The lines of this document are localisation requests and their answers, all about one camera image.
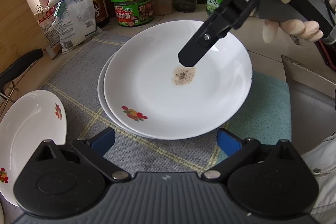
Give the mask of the white plate fruit decor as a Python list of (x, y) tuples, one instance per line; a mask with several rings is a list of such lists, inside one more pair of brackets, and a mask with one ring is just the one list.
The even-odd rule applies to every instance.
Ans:
[(47, 90), (19, 98), (1, 120), (1, 194), (17, 206), (13, 187), (36, 148), (45, 139), (65, 144), (66, 111), (61, 100)]

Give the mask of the white plate with stain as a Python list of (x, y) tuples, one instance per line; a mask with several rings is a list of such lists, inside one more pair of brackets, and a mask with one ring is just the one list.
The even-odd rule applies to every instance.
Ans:
[(246, 48), (232, 34), (220, 39), (192, 68), (179, 63), (178, 52), (201, 26), (200, 21), (159, 24), (129, 39), (122, 63), (139, 57), (148, 68), (150, 83), (170, 111), (158, 110), (176, 139), (193, 138), (220, 127), (241, 108), (252, 84), (252, 64)]

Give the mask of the teal mat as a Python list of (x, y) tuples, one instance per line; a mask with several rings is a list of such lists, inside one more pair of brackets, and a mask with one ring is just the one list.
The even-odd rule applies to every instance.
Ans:
[(254, 71), (248, 97), (224, 127), (241, 139), (252, 137), (263, 144), (291, 140), (288, 84)]

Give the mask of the grey checked table mat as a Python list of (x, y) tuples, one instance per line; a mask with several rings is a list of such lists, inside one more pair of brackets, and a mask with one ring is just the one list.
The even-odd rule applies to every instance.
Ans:
[(216, 142), (216, 132), (185, 140), (154, 140), (134, 135), (116, 125), (98, 100), (97, 83), (108, 59), (129, 40), (103, 31), (91, 41), (64, 55), (60, 68), (41, 89), (54, 93), (67, 117), (66, 143), (78, 137), (91, 138), (111, 127), (115, 145), (105, 154), (131, 174), (137, 171), (202, 173), (226, 158)]

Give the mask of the green lid sauce tub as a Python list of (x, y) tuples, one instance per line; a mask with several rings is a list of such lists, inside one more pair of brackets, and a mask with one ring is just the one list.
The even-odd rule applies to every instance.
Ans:
[(118, 24), (137, 27), (149, 23), (154, 18), (153, 0), (110, 0)]

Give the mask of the cardboard box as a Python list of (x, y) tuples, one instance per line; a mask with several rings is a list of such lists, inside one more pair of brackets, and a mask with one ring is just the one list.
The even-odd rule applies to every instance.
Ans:
[(291, 140), (306, 153), (335, 132), (335, 81), (282, 56), (290, 93)]

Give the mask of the white plastic food bag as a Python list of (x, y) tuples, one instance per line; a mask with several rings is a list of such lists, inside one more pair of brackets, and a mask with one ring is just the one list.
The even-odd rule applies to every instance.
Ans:
[(55, 10), (53, 29), (67, 53), (97, 32), (93, 0), (61, 0)]

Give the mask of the bamboo cutting board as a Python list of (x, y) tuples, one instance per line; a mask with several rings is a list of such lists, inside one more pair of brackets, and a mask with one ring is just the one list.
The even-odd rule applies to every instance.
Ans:
[(48, 45), (26, 0), (0, 0), (0, 21), (1, 72), (24, 54)]

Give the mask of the red white clipped bag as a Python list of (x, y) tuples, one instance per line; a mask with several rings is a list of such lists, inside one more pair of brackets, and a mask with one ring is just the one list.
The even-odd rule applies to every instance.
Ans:
[(60, 36), (52, 26), (52, 23), (55, 21), (54, 12), (60, 1), (61, 0), (49, 0), (46, 7), (42, 5), (35, 6), (36, 13), (34, 16), (47, 38), (48, 46), (46, 46), (45, 51), (49, 54), (51, 59), (54, 59), (62, 50), (62, 46), (60, 45)]

